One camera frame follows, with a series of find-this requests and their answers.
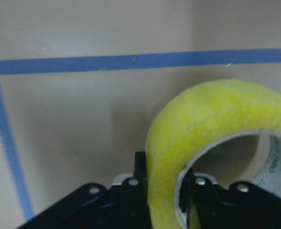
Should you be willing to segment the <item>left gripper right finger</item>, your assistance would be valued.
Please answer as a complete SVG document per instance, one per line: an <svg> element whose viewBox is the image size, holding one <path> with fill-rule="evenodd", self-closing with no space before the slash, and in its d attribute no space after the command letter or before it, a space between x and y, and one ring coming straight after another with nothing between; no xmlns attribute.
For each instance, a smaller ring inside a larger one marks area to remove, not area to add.
<svg viewBox="0 0 281 229"><path fill-rule="evenodd" d="M250 182L222 188L208 174L189 169L180 190L189 229L281 229L281 198Z"/></svg>

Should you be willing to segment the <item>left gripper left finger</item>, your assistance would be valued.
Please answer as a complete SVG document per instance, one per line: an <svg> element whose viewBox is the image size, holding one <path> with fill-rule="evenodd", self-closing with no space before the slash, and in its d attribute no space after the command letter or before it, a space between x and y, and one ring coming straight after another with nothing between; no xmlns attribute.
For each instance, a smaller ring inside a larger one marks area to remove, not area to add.
<svg viewBox="0 0 281 229"><path fill-rule="evenodd" d="M117 176L110 188L87 183L28 222L22 229L150 229L146 154L136 152L134 172Z"/></svg>

